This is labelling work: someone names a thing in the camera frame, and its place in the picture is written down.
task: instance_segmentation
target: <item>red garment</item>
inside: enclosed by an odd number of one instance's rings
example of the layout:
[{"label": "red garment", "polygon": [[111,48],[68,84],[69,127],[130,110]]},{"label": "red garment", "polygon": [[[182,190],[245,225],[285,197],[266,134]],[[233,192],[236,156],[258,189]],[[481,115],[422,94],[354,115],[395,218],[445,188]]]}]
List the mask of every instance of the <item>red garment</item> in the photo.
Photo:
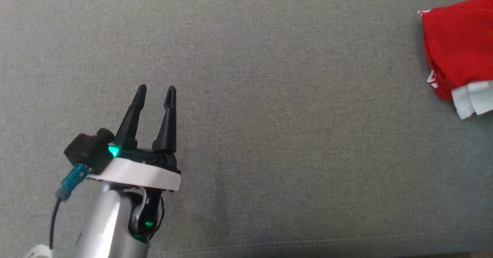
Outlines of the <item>red garment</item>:
[{"label": "red garment", "polygon": [[452,98],[451,90],[470,82],[493,80],[493,0],[467,0],[420,15],[441,98]]}]

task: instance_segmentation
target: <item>gray fabric surface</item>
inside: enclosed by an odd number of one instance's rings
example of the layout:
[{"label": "gray fabric surface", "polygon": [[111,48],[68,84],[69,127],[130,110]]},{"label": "gray fabric surface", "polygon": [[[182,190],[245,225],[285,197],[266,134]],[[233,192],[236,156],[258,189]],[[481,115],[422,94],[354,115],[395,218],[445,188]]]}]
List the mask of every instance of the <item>gray fabric surface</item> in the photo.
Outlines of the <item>gray fabric surface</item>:
[{"label": "gray fabric surface", "polygon": [[[181,190],[149,257],[491,248],[493,118],[426,83],[416,12],[461,0],[0,0],[0,256],[47,244],[78,133],[178,90]],[[69,256],[100,186],[60,208]]]}]

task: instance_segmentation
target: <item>black wire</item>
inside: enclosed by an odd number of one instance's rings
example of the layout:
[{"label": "black wire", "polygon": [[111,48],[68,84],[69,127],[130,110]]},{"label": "black wire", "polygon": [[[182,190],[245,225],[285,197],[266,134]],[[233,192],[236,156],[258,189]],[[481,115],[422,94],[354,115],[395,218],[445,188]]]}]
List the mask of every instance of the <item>black wire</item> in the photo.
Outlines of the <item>black wire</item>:
[{"label": "black wire", "polygon": [[164,199],[163,199],[163,196],[161,196],[161,210],[162,210],[161,211],[161,218],[159,219],[159,223],[156,226],[156,230],[154,231],[154,233],[152,235],[150,235],[149,240],[151,240],[154,237],[157,230],[159,230],[159,228],[161,227],[161,224],[162,224],[163,219],[164,219]]},{"label": "black wire", "polygon": [[57,217],[58,207],[60,207],[60,203],[62,202],[61,198],[57,198],[57,202],[55,203],[55,207],[53,208],[53,214],[51,214],[50,221],[50,249],[53,249],[53,233],[55,232],[55,219]]}]

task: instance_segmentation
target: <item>green light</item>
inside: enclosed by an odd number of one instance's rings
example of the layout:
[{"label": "green light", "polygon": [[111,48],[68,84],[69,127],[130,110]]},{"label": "green light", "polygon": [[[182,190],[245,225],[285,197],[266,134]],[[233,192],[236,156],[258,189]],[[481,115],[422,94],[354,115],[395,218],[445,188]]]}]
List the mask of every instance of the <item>green light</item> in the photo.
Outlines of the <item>green light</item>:
[{"label": "green light", "polygon": [[146,227],[147,228],[151,228],[151,227],[153,227],[153,225],[154,225],[153,221],[146,221]]},{"label": "green light", "polygon": [[113,155],[113,157],[118,156],[118,152],[120,152],[120,149],[122,149],[122,147],[117,146],[116,144],[114,144],[112,146],[108,146],[108,150],[111,153],[111,155]]}]

